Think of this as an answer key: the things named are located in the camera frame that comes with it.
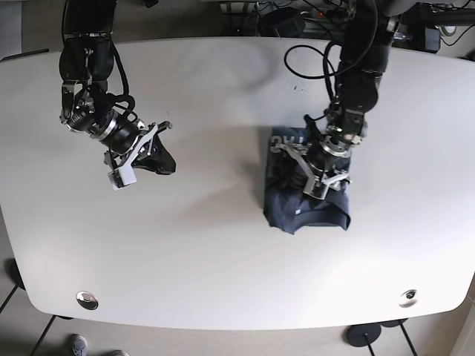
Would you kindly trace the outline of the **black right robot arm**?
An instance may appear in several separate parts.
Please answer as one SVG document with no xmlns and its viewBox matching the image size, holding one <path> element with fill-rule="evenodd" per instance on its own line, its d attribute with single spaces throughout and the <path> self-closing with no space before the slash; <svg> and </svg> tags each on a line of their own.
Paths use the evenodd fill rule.
<svg viewBox="0 0 475 356">
<path fill-rule="evenodd" d="M 60 122 L 86 133 L 107 148 L 105 164 L 114 171 L 126 162 L 159 175 L 171 175 L 176 162 L 159 135 L 170 122 L 145 125 L 112 39 L 115 1 L 67 1 L 62 14 L 63 50 Z"/>
</svg>

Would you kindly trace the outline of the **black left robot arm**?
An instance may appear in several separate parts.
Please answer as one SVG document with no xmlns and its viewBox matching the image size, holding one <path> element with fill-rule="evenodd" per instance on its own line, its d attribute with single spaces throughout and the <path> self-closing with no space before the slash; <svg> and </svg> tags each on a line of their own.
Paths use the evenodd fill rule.
<svg viewBox="0 0 475 356">
<path fill-rule="evenodd" d="M 283 157 L 269 162 L 267 188 L 301 188 L 322 200 L 329 190 L 349 182 L 353 149 L 366 136 L 366 114 L 379 100 L 394 35 L 407 6 L 401 1 L 351 1 L 341 41 L 331 41 L 321 52 L 330 105 L 321 131 L 315 118 L 304 116 L 305 145 L 282 145 Z"/>
</svg>

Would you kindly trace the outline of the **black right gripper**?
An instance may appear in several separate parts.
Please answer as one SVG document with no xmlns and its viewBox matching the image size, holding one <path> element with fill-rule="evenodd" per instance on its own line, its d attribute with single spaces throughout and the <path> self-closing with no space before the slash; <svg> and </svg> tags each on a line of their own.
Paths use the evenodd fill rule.
<svg viewBox="0 0 475 356">
<path fill-rule="evenodd" d="M 147 130 L 137 132 L 134 142 L 125 153 L 118 154 L 108 147 L 103 162 L 112 170 L 130 165 L 159 175 L 173 174 L 176 162 L 160 140 L 160 134 L 167 129 L 172 129 L 169 121 L 150 124 Z"/>
</svg>

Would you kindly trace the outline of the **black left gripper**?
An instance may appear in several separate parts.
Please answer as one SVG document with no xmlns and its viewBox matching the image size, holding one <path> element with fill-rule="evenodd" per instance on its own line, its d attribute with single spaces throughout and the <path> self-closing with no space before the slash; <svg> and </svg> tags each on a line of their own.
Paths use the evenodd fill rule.
<svg viewBox="0 0 475 356">
<path fill-rule="evenodd" d="M 329 142 L 307 145 L 277 144 L 284 155 L 275 187 L 304 190 L 308 178 L 316 178 L 329 186 L 329 192 L 344 193 L 352 182 L 350 158 L 352 149 Z"/>
</svg>

